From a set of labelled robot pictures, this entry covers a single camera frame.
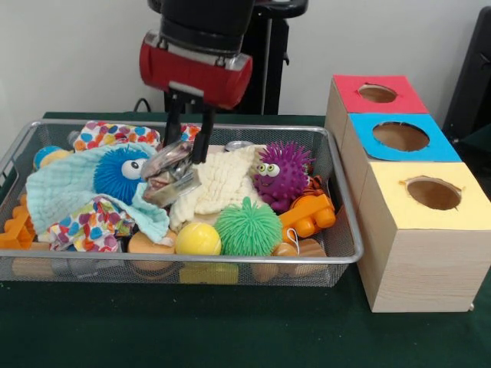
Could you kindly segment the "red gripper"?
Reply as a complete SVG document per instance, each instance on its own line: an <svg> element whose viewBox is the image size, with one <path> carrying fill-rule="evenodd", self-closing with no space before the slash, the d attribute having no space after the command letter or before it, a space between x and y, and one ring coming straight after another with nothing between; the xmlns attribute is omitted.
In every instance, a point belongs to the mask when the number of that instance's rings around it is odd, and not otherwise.
<svg viewBox="0 0 491 368"><path fill-rule="evenodd" d="M181 140L180 114L186 104L185 94L203 99L202 124L194 139L192 162L204 163L216 120L215 107L231 110L242 100L252 76L252 57L237 54L227 58L191 51L167 42L156 31L148 31L140 48L139 65L146 85L169 91L164 146Z"/></svg>

